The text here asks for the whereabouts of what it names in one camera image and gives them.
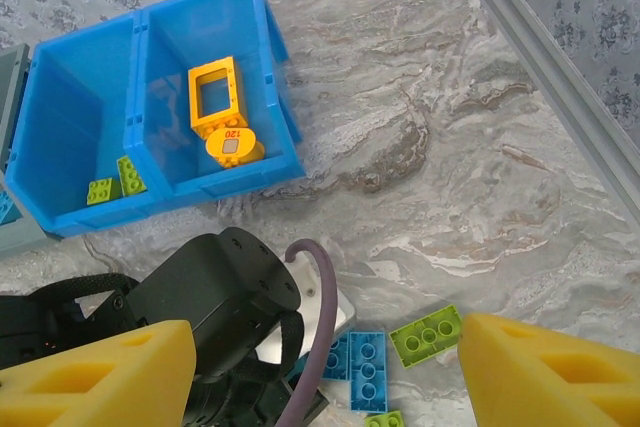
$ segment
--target lime green lego brick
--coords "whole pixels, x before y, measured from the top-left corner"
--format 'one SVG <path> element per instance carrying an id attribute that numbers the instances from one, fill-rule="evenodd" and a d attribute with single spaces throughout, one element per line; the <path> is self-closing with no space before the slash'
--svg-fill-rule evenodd
<path id="1" fill-rule="evenodd" d="M 144 185 L 144 182 L 142 182 L 138 171 L 133 166 L 133 162 L 131 162 L 128 155 L 118 159 L 118 174 L 120 175 L 122 191 L 125 197 L 147 190 L 147 187 Z"/>
<path id="2" fill-rule="evenodd" d="M 101 204 L 122 197 L 120 182 L 112 177 L 108 179 L 94 180 L 89 183 L 87 205 Z"/>
<path id="3" fill-rule="evenodd" d="M 394 330 L 391 342 L 405 369 L 458 343 L 462 322 L 455 305 Z"/>
<path id="4" fill-rule="evenodd" d="M 366 427 L 404 427 L 402 414 L 399 410 L 394 410 L 388 414 L 380 414 L 364 419 Z"/>

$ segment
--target blue lego brick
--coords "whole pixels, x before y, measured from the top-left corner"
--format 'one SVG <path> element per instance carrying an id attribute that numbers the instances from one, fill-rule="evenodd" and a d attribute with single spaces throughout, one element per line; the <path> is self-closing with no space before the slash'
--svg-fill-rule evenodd
<path id="1" fill-rule="evenodd" d="M 322 378 L 349 380 L 349 334 L 343 335 L 331 345 Z"/>
<path id="2" fill-rule="evenodd" d="M 125 139 L 136 168 L 165 199 L 207 202 L 304 175 L 287 87 L 278 82 L 288 54 L 267 0 L 166 0 L 145 8 L 141 22 L 137 99 Z M 241 72 L 249 127 L 266 154 L 225 170 L 191 129 L 187 71 L 227 56 Z"/>
<path id="3" fill-rule="evenodd" d="M 289 381 L 291 379 L 293 379 L 294 377 L 302 374 L 302 371 L 304 370 L 304 367 L 307 365 L 307 359 L 309 358 L 309 354 L 305 355 L 304 357 L 300 357 L 295 365 L 293 366 L 293 369 L 291 369 L 291 372 L 289 372 L 286 376 L 286 380 Z"/>
<path id="4" fill-rule="evenodd" d="M 0 226 L 18 220 L 22 215 L 6 192 L 0 193 Z"/>
<path id="5" fill-rule="evenodd" d="M 350 332 L 351 410 L 383 414 L 387 405 L 384 332 Z"/>
<path id="6" fill-rule="evenodd" d="M 265 159 L 222 169 L 190 129 L 187 71 L 232 55 Z M 47 232 L 107 229 L 304 175 L 267 0 L 166 0 L 39 44 L 7 186 Z M 146 192 L 86 205 L 128 155 Z"/>

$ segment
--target marble surface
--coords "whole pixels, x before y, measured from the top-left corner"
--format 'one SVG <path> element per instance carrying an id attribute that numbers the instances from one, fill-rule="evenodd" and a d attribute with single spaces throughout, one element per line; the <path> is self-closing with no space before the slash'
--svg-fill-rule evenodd
<path id="1" fill-rule="evenodd" d="M 271 0 L 308 178 L 68 239 L 0 265 L 0 291 L 104 271 L 143 278 L 228 225 L 332 255 L 363 329 L 447 303 L 640 346 L 638 242 L 478 0 Z M 404 370 L 407 425 L 472 426 L 455 350 Z M 346 384 L 317 425 L 361 426 Z"/>

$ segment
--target blue plastic bin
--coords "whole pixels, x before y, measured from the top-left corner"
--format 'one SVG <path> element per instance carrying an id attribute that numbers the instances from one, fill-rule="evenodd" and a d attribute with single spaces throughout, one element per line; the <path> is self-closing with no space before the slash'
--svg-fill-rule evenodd
<path id="1" fill-rule="evenodd" d="M 264 160 L 223 170 L 190 128 L 187 72 L 232 55 Z M 7 185 L 62 237 L 140 220 L 304 175 L 266 0 L 167 0 L 39 44 Z M 89 183 L 128 155 L 147 191 L 86 205 Z"/>
<path id="2" fill-rule="evenodd" d="M 349 334 L 331 344 L 322 374 L 327 380 L 349 380 Z"/>
<path id="3" fill-rule="evenodd" d="M 266 0 L 166 0 L 143 9 L 139 35 L 137 97 L 125 142 L 167 201 L 214 200 L 304 175 L 279 71 L 288 55 Z M 227 56 L 241 72 L 249 126 L 266 156 L 224 170 L 190 128 L 187 71 Z"/>
<path id="4" fill-rule="evenodd" d="M 149 191 L 86 205 L 89 182 L 117 178 L 116 160 L 127 153 L 139 17 L 127 14 L 35 49 L 6 181 L 48 232 L 67 237 L 131 222 L 162 198 Z"/>

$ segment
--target lego stud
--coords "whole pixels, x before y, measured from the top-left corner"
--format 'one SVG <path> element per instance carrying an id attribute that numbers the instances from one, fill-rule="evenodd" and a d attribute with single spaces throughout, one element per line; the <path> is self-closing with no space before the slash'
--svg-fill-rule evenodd
<path id="1" fill-rule="evenodd" d="M 366 383 L 362 386 L 362 389 L 360 389 L 360 393 L 362 394 L 362 398 L 365 400 L 373 400 L 376 396 L 376 393 L 378 391 L 376 390 L 375 386 L 373 384 L 369 384 Z"/>
<path id="2" fill-rule="evenodd" d="M 330 369 L 335 369 L 338 366 L 339 360 L 336 354 L 329 353 L 327 357 L 327 367 Z"/>
<path id="3" fill-rule="evenodd" d="M 96 182 L 89 182 L 89 195 L 87 195 L 87 202 L 93 202 L 96 200 L 95 188 L 98 186 Z"/>
<path id="4" fill-rule="evenodd" d="M 410 335 L 404 341 L 404 346 L 407 348 L 409 352 L 417 352 L 418 349 L 420 348 L 420 339 L 418 339 L 413 335 Z"/>
<path id="5" fill-rule="evenodd" d="M 427 344 L 433 344 L 436 341 L 438 335 L 436 331 L 433 329 L 424 329 L 422 331 L 422 340 Z"/>
<path id="6" fill-rule="evenodd" d="M 453 324 L 448 320 L 443 320 L 438 324 L 438 332 L 440 332 L 440 335 L 449 337 L 453 334 Z"/>
<path id="7" fill-rule="evenodd" d="M 367 342 L 360 347 L 360 355 L 365 359 L 373 359 L 373 356 L 376 355 L 376 348 Z"/>
<path id="8" fill-rule="evenodd" d="M 373 379 L 376 375 L 376 368 L 373 364 L 367 362 L 366 364 L 362 364 L 362 367 L 360 367 L 360 373 L 365 379 Z"/>

